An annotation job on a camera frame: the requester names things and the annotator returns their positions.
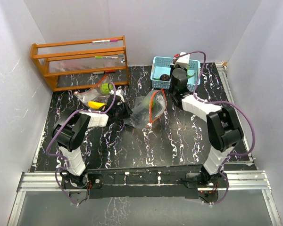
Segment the zip bag red seal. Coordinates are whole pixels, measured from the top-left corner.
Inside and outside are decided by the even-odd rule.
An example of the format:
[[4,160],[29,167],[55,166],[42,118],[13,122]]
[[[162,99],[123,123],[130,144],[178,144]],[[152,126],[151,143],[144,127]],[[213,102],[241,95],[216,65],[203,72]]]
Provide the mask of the zip bag red seal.
[[[155,106],[150,108],[145,108],[142,106],[142,101],[145,97],[151,97],[151,100],[155,103]],[[157,120],[166,110],[167,107],[167,99],[163,89],[160,90],[152,90],[146,96],[137,97],[134,101],[134,107],[132,108],[132,114],[137,113],[148,113],[149,114],[149,123],[147,126],[152,124],[155,120]]]

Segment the zip bag with grapes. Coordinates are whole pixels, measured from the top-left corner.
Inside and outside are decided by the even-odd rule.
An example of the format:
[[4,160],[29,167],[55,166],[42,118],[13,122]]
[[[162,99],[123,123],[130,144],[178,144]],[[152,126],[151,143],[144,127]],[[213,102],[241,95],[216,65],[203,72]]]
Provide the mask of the zip bag with grapes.
[[90,88],[85,92],[75,91],[74,95],[86,106],[88,106],[89,101],[95,101],[95,102],[101,102],[107,104],[109,96],[114,95],[114,90],[110,91],[110,94],[107,96],[102,95],[100,92],[100,85],[105,82],[112,83],[112,81],[107,75],[105,75],[93,88]]

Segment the green fake chili pepper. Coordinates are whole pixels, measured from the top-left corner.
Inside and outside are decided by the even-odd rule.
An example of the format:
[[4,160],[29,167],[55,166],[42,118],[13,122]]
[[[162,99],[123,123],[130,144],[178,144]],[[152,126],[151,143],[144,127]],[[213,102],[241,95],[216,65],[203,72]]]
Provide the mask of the green fake chili pepper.
[[196,73],[194,73],[194,74],[192,74],[192,75],[187,75],[187,78],[189,79],[189,78],[195,76],[195,74],[196,74]]

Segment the dark red fake fruit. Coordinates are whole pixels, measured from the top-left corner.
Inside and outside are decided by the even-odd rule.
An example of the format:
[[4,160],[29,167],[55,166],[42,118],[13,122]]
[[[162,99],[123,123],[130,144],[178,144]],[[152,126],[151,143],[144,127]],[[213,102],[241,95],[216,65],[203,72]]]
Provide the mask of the dark red fake fruit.
[[159,78],[160,81],[170,81],[170,76],[168,74],[163,74]]

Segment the light blue plastic basket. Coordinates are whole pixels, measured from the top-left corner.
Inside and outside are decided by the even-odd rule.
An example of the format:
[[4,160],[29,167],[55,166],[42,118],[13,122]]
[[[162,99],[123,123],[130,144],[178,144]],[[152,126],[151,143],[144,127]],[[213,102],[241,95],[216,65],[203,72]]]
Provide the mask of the light blue plastic basket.
[[[155,81],[153,78],[159,78],[163,74],[170,75],[170,64],[173,62],[172,58],[156,56],[153,59],[150,80],[152,87],[155,89],[170,89],[170,81]],[[200,62],[197,60],[190,60],[188,65],[187,74],[195,76],[188,79],[187,88],[189,91],[194,91],[198,75],[200,73]]]

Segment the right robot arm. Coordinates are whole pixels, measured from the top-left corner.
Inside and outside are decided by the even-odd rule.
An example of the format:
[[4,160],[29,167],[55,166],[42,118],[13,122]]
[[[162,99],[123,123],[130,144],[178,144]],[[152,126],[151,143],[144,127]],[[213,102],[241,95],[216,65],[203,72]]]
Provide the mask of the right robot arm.
[[230,105],[209,104],[192,94],[187,88],[185,69],[172,69],[170,81],[173,103],[207,123],[211,147],[208,158],[201,167],[200,179],[203,185],[211,187],[217,182],[225,159],[244,137],[238,116]]

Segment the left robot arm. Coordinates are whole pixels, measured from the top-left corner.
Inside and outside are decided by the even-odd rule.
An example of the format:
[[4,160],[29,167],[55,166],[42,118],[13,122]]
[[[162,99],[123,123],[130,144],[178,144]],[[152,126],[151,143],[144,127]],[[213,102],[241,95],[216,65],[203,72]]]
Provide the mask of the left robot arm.
[[131,114],[123,95],[119,93],[110,95],[107,103],[95,112],[76,113],[73,109],[66,109],[52,131],[52,137],[67,161],[66,169],[60,172],[61,177],[78,188],[86,186],[88,176],[80,146],[87,129],[109,126],[129,118]]

